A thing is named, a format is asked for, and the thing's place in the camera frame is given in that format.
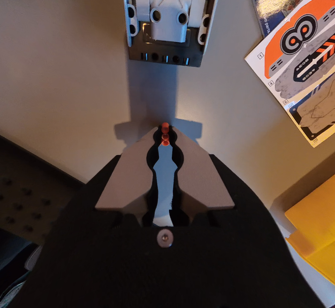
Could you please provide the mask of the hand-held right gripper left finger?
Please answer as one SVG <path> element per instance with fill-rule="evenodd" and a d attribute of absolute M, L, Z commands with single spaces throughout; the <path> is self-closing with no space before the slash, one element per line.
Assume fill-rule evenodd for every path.
<path fill-rule="evenodd" d="M 160 127 L 154 127 L 119 158 L 95 208 L 134 214 L 142 225 L 152 225 L 158 202 L 157 176 Z"/>

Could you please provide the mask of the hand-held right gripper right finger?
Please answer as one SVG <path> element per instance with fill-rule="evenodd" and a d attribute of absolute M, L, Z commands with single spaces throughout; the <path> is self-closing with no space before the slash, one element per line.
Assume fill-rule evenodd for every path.
<path fill-rule="evenodd" d="M 192 222 L 199 213 L 234 208 L 235 204 L 209 153 L 176 127 L 170 127 L 170 144 L 172 160 L 177 166 L 171 221 Z"/>

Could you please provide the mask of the orange toy connector piece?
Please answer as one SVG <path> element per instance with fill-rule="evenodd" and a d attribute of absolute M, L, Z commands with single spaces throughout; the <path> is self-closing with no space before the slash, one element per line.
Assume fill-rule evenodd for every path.
<path fill-rule="evenodd" d="M 161 145 L 163 146 L 168 146 L 170 145 L 170 136 L 169 136 L 169 131 L 170 131 L 170 125 L 167 122 L 162 123 L 161 125 Z"/>

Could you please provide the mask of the grey toy robot model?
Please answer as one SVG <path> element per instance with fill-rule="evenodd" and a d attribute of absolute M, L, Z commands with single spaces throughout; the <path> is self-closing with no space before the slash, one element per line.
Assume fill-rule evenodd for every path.
<path fill-rule="evenodd" d="M 200 67 L 218 0 L 124 0 L 130 60 Z"/>

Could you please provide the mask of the grey desk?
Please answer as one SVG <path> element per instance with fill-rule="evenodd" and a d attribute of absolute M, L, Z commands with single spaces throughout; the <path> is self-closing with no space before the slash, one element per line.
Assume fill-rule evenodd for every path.
<path fill-rule="evenodd" d="M 334 174 L 245 62 L 252 0 L 219 0 L 201 67 L 128 59 L 123 0 L 1 0 L 1 135 L 82 182 L 170 122 L 239 176 L 279 222 Z"/>

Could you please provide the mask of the yellow plastic bin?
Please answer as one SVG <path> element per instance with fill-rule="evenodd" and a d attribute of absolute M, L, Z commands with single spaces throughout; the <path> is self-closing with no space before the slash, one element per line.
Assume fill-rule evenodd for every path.
<path fill-rule="evenodd" d="M 296 230 L 287 242 L 298 255 L 335 284 L 335 176 L 285 212 Z"/>

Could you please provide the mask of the sticker sheet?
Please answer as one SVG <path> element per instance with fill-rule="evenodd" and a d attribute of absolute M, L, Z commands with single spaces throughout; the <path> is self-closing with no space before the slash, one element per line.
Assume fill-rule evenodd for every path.
<path fill-rule="evenodd" d="M 334 134 L 335 0 L 303 0 L 245 61 L 312 147 Z"/>

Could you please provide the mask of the person's dark shoe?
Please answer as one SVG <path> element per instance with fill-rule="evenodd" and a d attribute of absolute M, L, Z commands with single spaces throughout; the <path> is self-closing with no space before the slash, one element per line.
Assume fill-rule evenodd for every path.
<path fill-rule="evenodd" d="M 31 243 L 0 271 L 0 307 L 8 307 L 24 285 L 27 276 L 33 269 L 40 255 L 42 246 Z"/>

